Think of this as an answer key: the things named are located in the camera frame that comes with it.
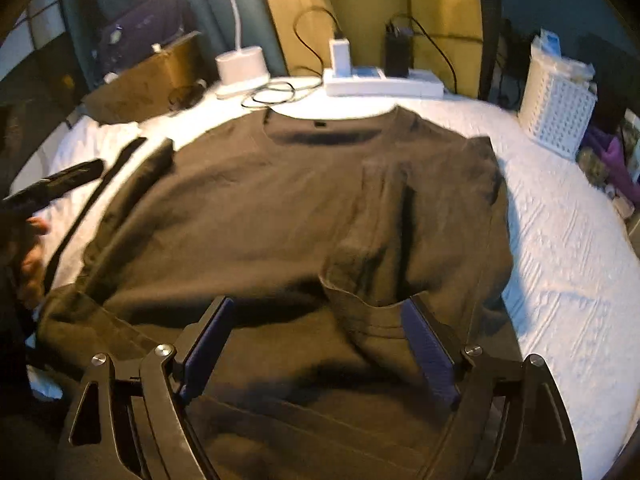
yellow curtain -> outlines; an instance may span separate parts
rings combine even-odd
[[[384,25],[396,12],[409,12],[433,35],[449,57],[458,77],[458,92],[478,95],[482,59],[480,0],[268,0],[289,69],[304,64],[315,68],[318,61],[292,33],[294,16],[309,5],[332,9],[351,42],[356,65],[382,66]],[[301,22],[300,35],[329,63],[328,40],[332,22],[313,14]],[[433,70],[453,90],[449,67],[426,38],[414,41],[416,68]]]

black strap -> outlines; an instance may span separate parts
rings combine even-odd
[[[49,261],[49,265],[47,265],[47,270],[44,276],[45,294],[48,294],[49,291],[51,290],[53,279],[56,277],[56,272],[58,271],[58,266],[60,264],[60,256],[62,256],[62,253],[66,249],[66,246],[69,245],[71,238],[74,236],[74,234],[78,230],[78,227],[82,223],[82,220],[84,220],[84,217],[87,215],[89,210],[95,204],[95,201],[98,200],[100,195],[104,192],[106,187],[111,183],[113,178],[120,172],[123,166],[129,161],[129,159],[131,158],[131,155],[133,155],[136,152],[136,150],[140,146],[142,146],[142,144],[145,143],[145,141],[146,141],[146,137],[138,137],[137,139],[133,139],[129,144],[127,144],[122,149],[114,165],[109,169],[109,171],[107,171],[107,173],[104,174],[102,181],[100,182],[100,184],[98,184],[98,187],[95,188],[94,192],[89,197],[89,200],[86,201],[86,204],[84,204],[84,207],[82,208],[82,211],[78,215],[78,218],[76,218],[76,221],[73,223],[73,225],[71,226],[69,231],[66,233],[63,240],[60,242],[60,245],[56,249],[56,252],[53,254],[53,256],[51,257],[51,260]]]

lamp base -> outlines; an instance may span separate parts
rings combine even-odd
[[[260,88],[271,79],[259,46],[225,52],[216,58],[216,63],[220,83],[215,93],[221,99]]]

cardboard box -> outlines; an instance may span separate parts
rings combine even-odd
[[[95,89],[84,100],[87,114],[105,124],[142,122],[169,111],[169,96],[178,88],[207,80],[199,32],[191,32]]]

bed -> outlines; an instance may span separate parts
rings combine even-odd
[[[304,86],[308,80],[297,79]],[[331,98],[322,90],[274,107],[296,118],[374,116],[399,104],[466,137],[489,136],[510,190],[514,266],[503,298],[523,355],[545,357],[567,406],[583,478],[600,480],[640,418],[640,264],[605,195],[579,168],[531,142],[516,117],[492,105],[444,100]],[[61,143],[51,171],[101,157],[112,164],[136,136],[148,141],[132,156],[84,218],[63,252],[54,287],[71,283],[82,251],[119,186],[165,138],[176,149],[225,121],[249,113],[241,99],[207,94],[195,108],[142,124],[98,126],[82,118]],[[42,214],[52,223],[50,258],[97,184],[89,184]]]

